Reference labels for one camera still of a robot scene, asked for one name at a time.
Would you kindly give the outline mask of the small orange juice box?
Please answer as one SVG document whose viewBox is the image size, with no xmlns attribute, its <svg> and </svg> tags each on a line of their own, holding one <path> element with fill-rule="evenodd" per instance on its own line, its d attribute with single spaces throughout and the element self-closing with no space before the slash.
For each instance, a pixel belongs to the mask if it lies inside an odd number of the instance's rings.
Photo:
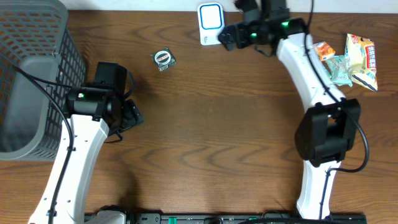
<svg viewBox="0 0 398 224">
<path fill-rule="evenodd" d="M 325 41 L 313 44 L 321 62 L 329 60 L 335 56 L 335 50 Z"/>
</svg>

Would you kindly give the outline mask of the dark green round-label packet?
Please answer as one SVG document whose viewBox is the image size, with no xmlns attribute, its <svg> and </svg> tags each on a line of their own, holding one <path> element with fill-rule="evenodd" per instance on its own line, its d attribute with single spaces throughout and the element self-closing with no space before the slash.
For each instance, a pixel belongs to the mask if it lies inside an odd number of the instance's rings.
<svg viewBox="0 0 398 224">
<path fill-rule="evenodd" d="M 164 49 L 152 54 L 151 58 L 160 72 L 174 66 L 177 63 L 175 57 L 172 55 L 168 47 L 165 47 Z"/>
</svg>

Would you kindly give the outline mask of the teal candy wrapper packet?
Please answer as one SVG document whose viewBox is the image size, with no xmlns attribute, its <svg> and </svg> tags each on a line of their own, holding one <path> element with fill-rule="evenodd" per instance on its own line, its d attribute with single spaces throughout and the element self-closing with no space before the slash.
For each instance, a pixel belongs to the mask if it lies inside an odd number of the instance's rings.
<svg viewBox="0 0 398 224">
<path fill-rule="evenodd" d="M 347 69 L 346 58 L 344 55 L 337 55 L 325 61 L 329 68 L 330 80 L 338 86 L 353 86 L 349 71 Z"/>
</svg>

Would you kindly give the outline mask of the large white snack bag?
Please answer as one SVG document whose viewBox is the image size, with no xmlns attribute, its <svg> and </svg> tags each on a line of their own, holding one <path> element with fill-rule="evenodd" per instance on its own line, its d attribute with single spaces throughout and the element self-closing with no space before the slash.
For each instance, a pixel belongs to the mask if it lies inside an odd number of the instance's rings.
<svg viewBox="0 0 398 224">
<path fill-rule="evenodd" d="M 365 37 L 347 34 L 345 59 L 351 81 L 377 92 L 376 48 L 374 42 Z"/>
</svg>

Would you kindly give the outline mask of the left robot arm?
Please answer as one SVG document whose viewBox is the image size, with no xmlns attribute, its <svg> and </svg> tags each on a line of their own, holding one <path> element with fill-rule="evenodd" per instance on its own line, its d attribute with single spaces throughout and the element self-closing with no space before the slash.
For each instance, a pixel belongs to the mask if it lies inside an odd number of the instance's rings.
<svg viewBox="0 0 398 224">
<path fill-rule="evenodd" d="M 106 138 L 122 130 L 133 111 L 125 85 L 104 81 L 65 95 L 62 136 L 49 181 L 29 223 L 83 223 L 96 160 Z"/>
</svg>

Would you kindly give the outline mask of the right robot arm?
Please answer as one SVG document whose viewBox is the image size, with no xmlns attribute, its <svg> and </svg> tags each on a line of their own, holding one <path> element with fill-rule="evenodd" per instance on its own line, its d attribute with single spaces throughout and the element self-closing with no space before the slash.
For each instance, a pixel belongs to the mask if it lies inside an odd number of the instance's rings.
<svg viewBox="0 0 398 224">
<path fill-rule="evenodd" d="M 218 40 L 228 49 L 270 45 L 287 69 L 302 100 L 304 116 L 295 132 L 303 160 L 303 179 L 296 210 L 306 220 L 330 220 L 333 181 L 353 148 L 361 107 L 332 83 L 312 49 L 312 37 L 301 18 L 240 22 L 225 27 Z"/>
</svg>

